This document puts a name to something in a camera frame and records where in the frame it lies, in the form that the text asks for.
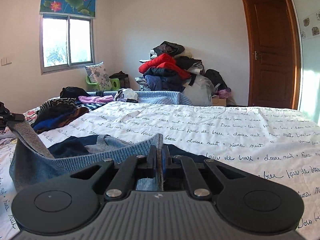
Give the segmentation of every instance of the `window pane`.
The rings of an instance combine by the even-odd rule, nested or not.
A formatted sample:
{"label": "window pane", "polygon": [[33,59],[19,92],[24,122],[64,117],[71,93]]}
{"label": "window pane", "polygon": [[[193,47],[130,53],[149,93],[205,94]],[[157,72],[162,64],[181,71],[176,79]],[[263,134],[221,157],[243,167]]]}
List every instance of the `window pane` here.
{"label": "window pane", "polygon": [[67,31],[67,20],[43,19],[44,67],[68,63]]}
{"label": "window pane", "polygon": [[71,63],[91,61],[90,22],[70,19]]}

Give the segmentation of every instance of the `red jacket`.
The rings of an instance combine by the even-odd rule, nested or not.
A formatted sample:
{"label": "red jacket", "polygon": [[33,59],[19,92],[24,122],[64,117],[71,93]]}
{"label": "red jacket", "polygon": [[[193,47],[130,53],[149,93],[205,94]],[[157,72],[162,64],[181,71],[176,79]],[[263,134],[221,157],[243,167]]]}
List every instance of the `red jacket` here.
{"label": "red jacket", "polygon": [[159,57],[156,57],[146,63],[143,63],[139,67],[139,72],[144,74],[149,68],[168,68],[176,71],[182,80],[190,78],[190,73],[184,69],[179,68],[176,65],[176,61],[168,54],[161,54]]}

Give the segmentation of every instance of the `pink cloth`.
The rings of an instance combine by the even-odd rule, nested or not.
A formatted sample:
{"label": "pink cloth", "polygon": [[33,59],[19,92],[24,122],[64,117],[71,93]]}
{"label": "pink cloth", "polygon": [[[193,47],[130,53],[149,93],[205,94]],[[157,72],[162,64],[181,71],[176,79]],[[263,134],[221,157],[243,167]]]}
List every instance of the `pink cloth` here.
{"label": "pink cloth", "polygon": [[90,104],[90,103],[108,103],[113,101],[113,96],[104,96],[104,97],[85,97],[79,96],[78,97],[81,103],[83,104]]}

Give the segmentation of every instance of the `floral roller blind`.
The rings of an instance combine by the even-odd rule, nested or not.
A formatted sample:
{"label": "floral roller blind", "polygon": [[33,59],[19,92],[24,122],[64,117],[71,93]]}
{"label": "floral roller blind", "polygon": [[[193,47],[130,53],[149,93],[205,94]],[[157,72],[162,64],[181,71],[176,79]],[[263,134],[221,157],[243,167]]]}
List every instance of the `floral roller blind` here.
{"label": "floral roller blind", "polygon": [[40,14],[96,16],[96,0],[41,0]]}

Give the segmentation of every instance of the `door panel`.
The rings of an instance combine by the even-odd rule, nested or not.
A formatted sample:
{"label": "door panel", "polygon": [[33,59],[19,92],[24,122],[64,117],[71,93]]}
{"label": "door panel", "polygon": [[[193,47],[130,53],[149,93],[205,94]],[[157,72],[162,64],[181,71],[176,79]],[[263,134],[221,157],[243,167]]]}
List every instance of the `door panel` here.
{"label": "door panel", "polygon": [[244,5],[251,53],[249,105],[291,108],[295,79],[286,2],[244,0]]}

